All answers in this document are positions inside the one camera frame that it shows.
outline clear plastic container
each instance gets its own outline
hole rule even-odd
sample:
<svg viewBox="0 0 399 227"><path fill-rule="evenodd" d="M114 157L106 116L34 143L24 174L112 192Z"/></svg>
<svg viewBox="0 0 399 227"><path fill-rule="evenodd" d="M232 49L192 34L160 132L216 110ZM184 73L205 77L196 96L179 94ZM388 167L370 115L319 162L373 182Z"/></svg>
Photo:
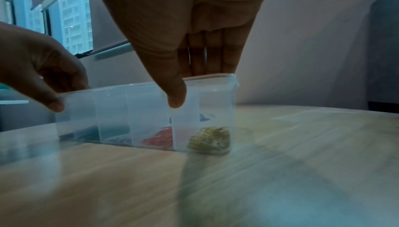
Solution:
<svg viewBox="0 0 399 227"><path fill-rule="evenodd" d="M171 151L223 154L233 146L235 90L232 74L185 79L184 105L171 109L154 82L62 94L56 114L60 140Z"/></svg>

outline table surface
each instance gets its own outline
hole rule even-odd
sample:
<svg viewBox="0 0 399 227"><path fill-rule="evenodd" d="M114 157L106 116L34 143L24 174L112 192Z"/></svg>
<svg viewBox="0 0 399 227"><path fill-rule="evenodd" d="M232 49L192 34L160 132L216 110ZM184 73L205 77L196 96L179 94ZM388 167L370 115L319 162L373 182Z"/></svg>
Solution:
<svg viewBox="0 0 399 227"><path fill-rule="evenodd" d="M399 114L237 108L224 156L0 133L1 226L399 226Z"/></svg>

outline hand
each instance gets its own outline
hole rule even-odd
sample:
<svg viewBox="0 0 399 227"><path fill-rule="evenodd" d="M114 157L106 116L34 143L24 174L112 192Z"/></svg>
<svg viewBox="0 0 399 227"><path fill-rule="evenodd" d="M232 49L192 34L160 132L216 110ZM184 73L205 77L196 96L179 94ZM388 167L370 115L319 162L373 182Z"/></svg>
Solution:
<svg viewBox="0 0 399 227"><path fill-rule="evenodd" d="M59 42L1 22L0 82L54 112L64 109L57 93L87 88L84 66Z"/></svg>
<svg viewBox="0 0 399 227"><path fill-rule="evenodd" d="M169 105L183 77L234 73L263 0L103 0Z"/></svg>

